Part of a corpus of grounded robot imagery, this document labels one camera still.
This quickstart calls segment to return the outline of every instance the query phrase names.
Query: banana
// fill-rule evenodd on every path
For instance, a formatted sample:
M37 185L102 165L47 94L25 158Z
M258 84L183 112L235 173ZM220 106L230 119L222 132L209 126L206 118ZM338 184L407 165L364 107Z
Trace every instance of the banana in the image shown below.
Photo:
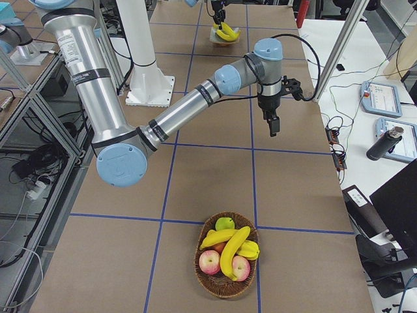
M237 280L237 277L233 274L232 261L236 254L237 249L248 238L250 233L250 227L244 226L236 231L236 234L230 238L220 255L220 269L223 274L229 277L231 280Z
M215 233L216 231L215 230L209 230L208 232L207 232L207 236L209 236L209 235L212 235L213 233Z
M259 246L256 242L245 240L236 252L248 260L256 260L259 256Z
M234 234L236 234L236 232L237 230L219 230L215 231L213 234L209 234L210 231L208 231L207 237L205 237L201 243L200 250L228 241Z
M224 41L232 42L236 41L240 36L240 30L236 33L229 25L225 22L221 22L222 29L218 28L218 25L214 24L216 34Z

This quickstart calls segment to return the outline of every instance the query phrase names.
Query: white table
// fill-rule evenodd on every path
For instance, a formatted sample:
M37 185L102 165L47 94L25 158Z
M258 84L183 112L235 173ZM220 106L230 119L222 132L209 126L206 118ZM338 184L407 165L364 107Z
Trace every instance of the white table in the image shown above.
M305 20L303 27L300 29L302 38L306 39L315 49L323 66L332 51L333 45L343 26L341 21L324 21L324 20ZM304 53L307 58L315 62L315 58L309 48L305 45ZM345 67L344 72L364 71L372 67L379 66L385 58L368 26L360 22L356 27L339 63ZM383 69L388 64L385 61L380 69L374 68L366 73L344 74L332 78L325 89L319 105L321 111L330 117L341 115L335 110L334 103L330 97L329 87L333 85L348 86L352 83L361 84L378 74L382 74ZM309 63L309 71L313 84L317 82L317 65ZM333 75L337 76L342 72L335 70ZM396 85L399 90L400 101L404 104L412 104L412 100L400 81L387 80L385 77L377 77L374 82L389 83ZM353 85L349 88L332 88L335 96L338 110L353 117L358 108L360 101L359 85ZM403 116L400 121L417 123L417 108L410 105L402 105ZM375 122L380 115L366 113L362 106L359 107L352 132L349 136L350 128L342 128L339 135L341 144L347 146L347 137L349 136L349 146L347 150L347 170L345 179L341 188L347 188L356 185L366 196L369 197L376 189L383 185L389 178L402 170L407 164L394 160L381 158L378 161L371 161L366 156L366 151L375 143ZM344 117L344 125L349 125L350 120ZM323 117L324 124L327 123L327 117ZM334 121L331 126L338 126L339 121ZM369 288L369 293L373 301L375 312L381 312L382 309L391 308L392 304L398 304L401 294L383 299L380 297L375 288ZM409 290L405 297L403 310L417 310L417 289Z

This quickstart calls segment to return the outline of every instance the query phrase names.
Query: black monitor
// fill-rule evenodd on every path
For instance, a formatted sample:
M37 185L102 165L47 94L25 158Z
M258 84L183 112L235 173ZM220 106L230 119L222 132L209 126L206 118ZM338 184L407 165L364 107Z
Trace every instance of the black monitor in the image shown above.
M383 184L370 198L407 256L417 257L417 159Z
M402 250L356 237L362 265L383 297L402 292L417 267L417 159L370 195L376 212Z

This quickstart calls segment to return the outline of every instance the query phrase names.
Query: red apple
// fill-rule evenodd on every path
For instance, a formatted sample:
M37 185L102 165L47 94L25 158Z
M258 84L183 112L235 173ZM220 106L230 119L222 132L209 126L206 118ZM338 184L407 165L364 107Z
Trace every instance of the red apple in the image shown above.
M204 273L214 275L220 270L220 255L215 250L206 250L200 255L198 264Z
M212 248L218 252L218 254L222 254L223 249L225 247L226 243L216 243Z
M235 256L232 261L233 274L237 282L243 282L249 276L250 264L243 256Z

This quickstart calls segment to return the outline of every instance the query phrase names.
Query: fruit basket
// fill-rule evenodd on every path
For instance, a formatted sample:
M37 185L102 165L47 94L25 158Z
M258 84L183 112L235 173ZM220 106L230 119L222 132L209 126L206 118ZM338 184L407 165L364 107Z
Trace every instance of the fruit basket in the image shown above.
M215 295L219 298L231 298L235 297L237 295L240 295L245 290L249 288L251 283L253 282L253 277L256 273L256 260L249 261L250 264L250 272L249 276L246 280L242 282L235 282L232 281L229 277L225 276L222 271L219 271L218 273L214 275L208 275L202 272L199 266L199 259L200 255L205 250L200 250L199 247L201 246L201 243L203 242L203 239L207 236L207 233L209 230L213 230L216 224L216 221L220 217L231 217L235 221L235 228L240 229L244 226L250 227L250 234L247 238L247 240L251 240L259 244L258 234L257 230L255 229L255 226L253 223L248 220L246 217L233 212L222 212L218 213L216 215L211 216L203 225L203 229L201 230L198 245L195 251L195 257L194 257L194 269L195 273L197 275L198 280L200 281L200 284L211 294Z

